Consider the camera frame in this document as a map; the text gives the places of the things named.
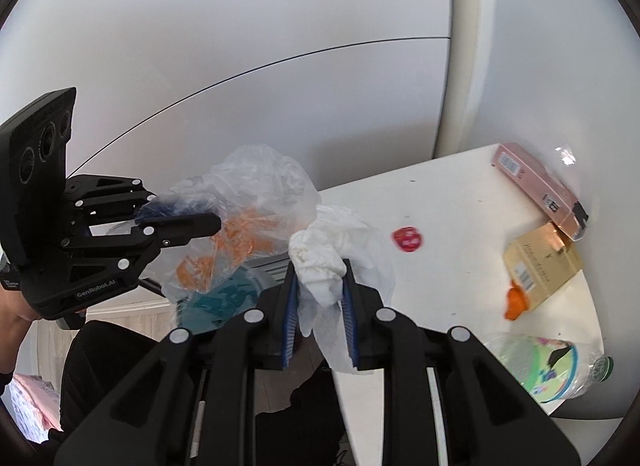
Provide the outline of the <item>person's left hand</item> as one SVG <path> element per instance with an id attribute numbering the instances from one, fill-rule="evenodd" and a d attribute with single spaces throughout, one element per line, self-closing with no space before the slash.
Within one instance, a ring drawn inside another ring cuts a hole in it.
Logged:
<path id="1" fill-rule="evenodd" d="M 0 293 L 0 372 L 15 370 L 18 353 L 33 322 L 41 316 L 27 303 L 19 290 Z"/>

